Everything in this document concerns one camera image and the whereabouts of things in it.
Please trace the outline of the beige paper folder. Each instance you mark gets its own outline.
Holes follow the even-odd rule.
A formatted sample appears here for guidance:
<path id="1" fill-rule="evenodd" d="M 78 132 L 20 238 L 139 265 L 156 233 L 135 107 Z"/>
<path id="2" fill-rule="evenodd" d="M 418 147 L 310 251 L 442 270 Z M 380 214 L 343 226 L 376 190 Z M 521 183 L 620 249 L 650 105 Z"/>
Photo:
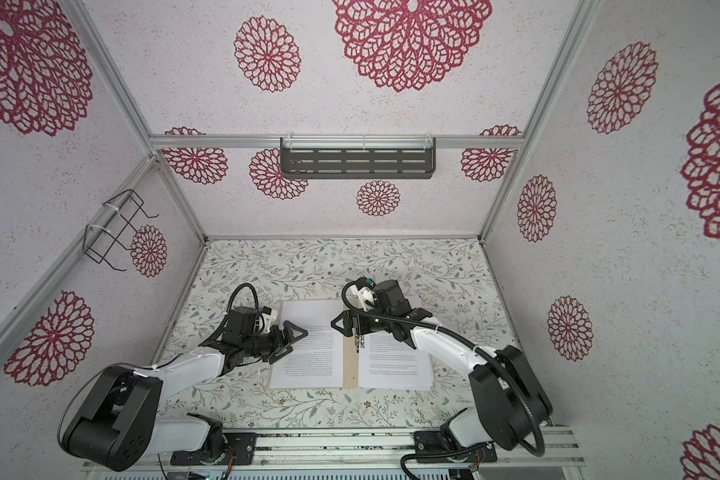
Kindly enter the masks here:
<path id="1" fill-rule="evenodd" d="M 360 388 L 358 386 L 359 351 L 356 350 L 355 338 L 344 337 L 343 341 L 344 341 L 344 359 L 343 359 L 344 384 L 340 388 Z"/>

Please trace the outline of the white printed paper sheet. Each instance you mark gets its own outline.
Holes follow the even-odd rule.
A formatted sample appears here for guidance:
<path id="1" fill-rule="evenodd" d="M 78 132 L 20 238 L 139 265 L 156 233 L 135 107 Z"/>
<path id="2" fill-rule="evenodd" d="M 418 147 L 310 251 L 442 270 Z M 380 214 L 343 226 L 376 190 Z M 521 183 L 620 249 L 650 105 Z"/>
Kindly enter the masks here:
<path id="1" fill-rule="evenodd" d="M 308 335 L 272 365 L 269 388 L 340 388 L 344 384 L 344 337 L 331 322 L 344 311 L 340 300 L 294 300 L 282 304 L 280 319 Z"/>

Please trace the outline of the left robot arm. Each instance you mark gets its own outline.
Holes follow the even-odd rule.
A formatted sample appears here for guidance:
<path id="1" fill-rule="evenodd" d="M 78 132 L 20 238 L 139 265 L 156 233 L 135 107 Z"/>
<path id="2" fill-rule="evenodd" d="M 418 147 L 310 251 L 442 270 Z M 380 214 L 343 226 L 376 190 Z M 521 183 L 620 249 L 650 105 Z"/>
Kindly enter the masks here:
<path id="1" fill-rule="evenodd" d="M 245 365 L 247 358 L 273 364 L 307 336 L 290 321 L 270 327 L 258 320 L 226 322 L 198 347 L 164 364 L 109 365 L 87 383 L 87 397 L 70 422 L 59 424 L 57 442 L 65 453 L 116 472 L 145 455 L 170 452 L 216 463 L 229 450 L 221 422 L 202 414 L 161 417 L 161 404 Z"/>

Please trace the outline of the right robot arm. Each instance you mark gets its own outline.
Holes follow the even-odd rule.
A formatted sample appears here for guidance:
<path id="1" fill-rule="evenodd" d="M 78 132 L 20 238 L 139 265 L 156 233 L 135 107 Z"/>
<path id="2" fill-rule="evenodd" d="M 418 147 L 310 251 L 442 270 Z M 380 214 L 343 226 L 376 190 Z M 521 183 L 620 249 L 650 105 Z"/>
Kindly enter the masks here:
<path id="1" fill-rule="evenodd" d="M 552 407 L 519 349 L 481 347 L 422 308 L 403 317 L 351 308 L 332 320 L 331 327 L 346 337 L 386 332 L 463 375 L 474 405 L 443 425 L 444 436 L 456 448 L 493 442 L 505 450 L 520 446 L 536 457 L 546 453 L 541 424 Z"/>

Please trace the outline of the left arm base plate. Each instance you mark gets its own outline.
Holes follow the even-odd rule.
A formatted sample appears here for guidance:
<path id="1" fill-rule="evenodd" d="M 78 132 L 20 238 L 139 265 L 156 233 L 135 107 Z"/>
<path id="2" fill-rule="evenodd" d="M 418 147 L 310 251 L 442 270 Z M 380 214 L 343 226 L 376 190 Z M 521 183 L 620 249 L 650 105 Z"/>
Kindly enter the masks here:
<path id="1" fill-rule="evenodd" d="M 172 453 L 172 466 L 248 466 L 253 462 L 258 435 L 251 432 L 227 432 L 223 424 L 210 417 L 194 415 L 209 426 L 209 432 L 198 450 Z"/>

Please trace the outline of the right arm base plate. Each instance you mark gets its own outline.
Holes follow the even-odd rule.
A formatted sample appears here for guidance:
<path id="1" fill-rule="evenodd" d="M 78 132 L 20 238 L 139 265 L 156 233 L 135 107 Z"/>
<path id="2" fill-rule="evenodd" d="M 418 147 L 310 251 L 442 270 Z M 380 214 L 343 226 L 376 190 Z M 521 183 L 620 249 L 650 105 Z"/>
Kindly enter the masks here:
<path id="1" fill-rule="evenodd" d="M 476 450 L 467 450 L 458 442 L 442 431 L 418 430 L 413 434 L 415 458 L 419 463 L 463 463 L 479 465 L 482 463 L 495 463 L 498 455 L 493 442 Z"/>

